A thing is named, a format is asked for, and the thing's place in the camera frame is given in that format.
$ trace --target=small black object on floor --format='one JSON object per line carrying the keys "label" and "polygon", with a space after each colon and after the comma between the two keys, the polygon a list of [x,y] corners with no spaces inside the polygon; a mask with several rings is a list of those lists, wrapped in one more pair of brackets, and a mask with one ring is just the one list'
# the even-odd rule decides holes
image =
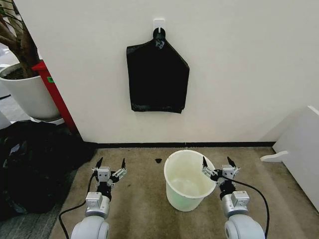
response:
{"label": "small black object on floor", "polygon": [[156,158],[155,161],[156,163],[161,163],[161,158]]}

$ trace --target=potted plant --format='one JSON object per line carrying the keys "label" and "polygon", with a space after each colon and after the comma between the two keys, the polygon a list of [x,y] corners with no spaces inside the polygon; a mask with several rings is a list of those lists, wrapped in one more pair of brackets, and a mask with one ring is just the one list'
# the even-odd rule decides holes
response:
{"label": "potted plant", "polygon": [[0,70],[0,82],[30,117],[44,121],[60,118],[41,77],[32,70],[40,62],[38,51],[12,0],[0,0],[0,43],[19,61]]}

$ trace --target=black garbage bag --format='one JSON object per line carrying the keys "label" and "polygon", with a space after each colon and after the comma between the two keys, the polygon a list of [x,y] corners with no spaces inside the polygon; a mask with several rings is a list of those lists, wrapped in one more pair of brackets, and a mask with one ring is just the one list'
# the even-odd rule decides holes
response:
{"label": "black garbage bag", "polygon": [[156,29],[147,43],[126,49],[133,111],[181,113],[185,107],[188,64]]}
{"label": "black garbage bag", "polygon": [[96,144],[64,129],[25,120],[0,130],[0,219],[48,212],[66,175],[92,158]]}

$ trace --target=white bucket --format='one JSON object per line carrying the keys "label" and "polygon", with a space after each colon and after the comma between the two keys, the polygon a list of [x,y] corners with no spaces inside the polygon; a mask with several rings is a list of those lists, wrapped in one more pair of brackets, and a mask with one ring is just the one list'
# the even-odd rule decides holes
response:
{"label": "white bucket", "polygon": [[[173,153],[165,162],[166,196],[177,210],[194,210],[216,186],[201,172],[203,156],[193,150],[181,150]],[[215,169],[208,158],[205,159],[208,167]]]}

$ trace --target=soil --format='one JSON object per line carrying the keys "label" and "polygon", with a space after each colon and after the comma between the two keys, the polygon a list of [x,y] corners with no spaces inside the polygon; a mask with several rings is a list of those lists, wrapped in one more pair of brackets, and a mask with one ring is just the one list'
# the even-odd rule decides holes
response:
{"label": "soil", "polygon": [[23,71],[21,68],[16,69],[15,71],[12,71],[11,73],[3,76],[2,78],[7,79],[7,80],[20,80],[20,79],[25,79],[23,77]]}

